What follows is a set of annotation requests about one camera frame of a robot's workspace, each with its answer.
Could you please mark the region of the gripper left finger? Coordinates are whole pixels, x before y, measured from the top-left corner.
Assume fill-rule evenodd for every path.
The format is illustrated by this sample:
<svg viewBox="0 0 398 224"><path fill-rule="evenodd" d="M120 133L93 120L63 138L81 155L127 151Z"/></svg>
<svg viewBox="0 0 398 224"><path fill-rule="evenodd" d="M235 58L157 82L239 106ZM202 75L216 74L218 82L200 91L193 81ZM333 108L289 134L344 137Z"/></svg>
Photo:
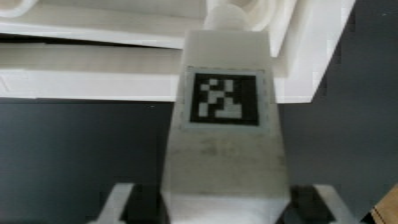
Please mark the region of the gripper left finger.
<svg viewBox="0 0 398 224"><path fill-rule="evenodd" d="M118 183L97 218L88 224L157 224L161 214L159 188L150 184Z"/></svg>

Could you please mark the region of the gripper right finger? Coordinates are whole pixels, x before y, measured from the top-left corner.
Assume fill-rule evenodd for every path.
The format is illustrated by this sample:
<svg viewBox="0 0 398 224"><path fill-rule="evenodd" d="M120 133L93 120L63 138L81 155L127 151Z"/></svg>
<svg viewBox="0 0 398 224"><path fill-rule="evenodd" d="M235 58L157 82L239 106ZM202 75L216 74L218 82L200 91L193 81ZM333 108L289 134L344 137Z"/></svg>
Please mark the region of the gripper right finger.
<svg viewBox="0 0 398 224"><path fill-rule="evenodd" d="M296 185L287 224L360 224L331 185Z"/></svg>

